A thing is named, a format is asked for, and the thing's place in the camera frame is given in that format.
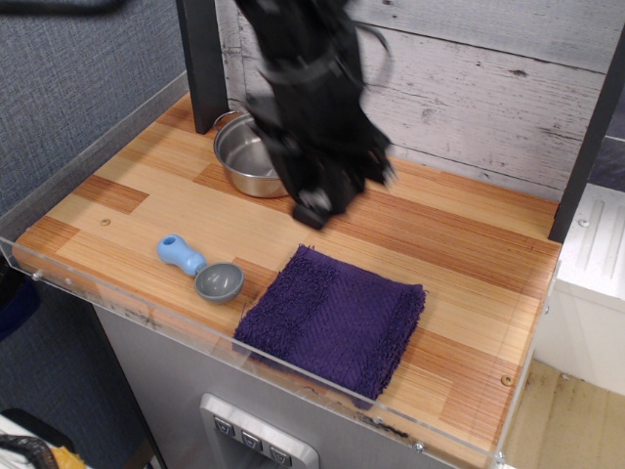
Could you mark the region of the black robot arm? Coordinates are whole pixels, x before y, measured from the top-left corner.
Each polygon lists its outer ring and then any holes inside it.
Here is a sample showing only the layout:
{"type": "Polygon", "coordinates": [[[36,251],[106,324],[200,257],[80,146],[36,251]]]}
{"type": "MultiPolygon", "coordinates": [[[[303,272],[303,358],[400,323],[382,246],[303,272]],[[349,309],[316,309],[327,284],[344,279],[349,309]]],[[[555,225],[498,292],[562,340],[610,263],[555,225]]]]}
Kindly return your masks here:
{"type": "Polygon", "coordinates": [[[240,1],[262,57],[268,96],[247,108],[271,163],[311,226],[344,213],[368,180],[395,175],[389,138],[361,106],[356,24],[342,1],[240,1]]]}

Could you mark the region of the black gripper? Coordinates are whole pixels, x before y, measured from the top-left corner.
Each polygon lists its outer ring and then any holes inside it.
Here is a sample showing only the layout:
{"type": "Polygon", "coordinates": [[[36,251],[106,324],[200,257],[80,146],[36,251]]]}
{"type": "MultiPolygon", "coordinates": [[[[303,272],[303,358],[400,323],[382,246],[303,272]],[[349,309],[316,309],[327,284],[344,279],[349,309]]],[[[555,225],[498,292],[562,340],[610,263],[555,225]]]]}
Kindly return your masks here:
{"type": "Polygon", "coordinates": [[[340,215],[367,181],[396,179],[390,139],[363,111],[359,50],[328,48],[302,56],[265,57],[271,95],[249,95],[255,132],[288,194],[301,209],[340,215]]]}

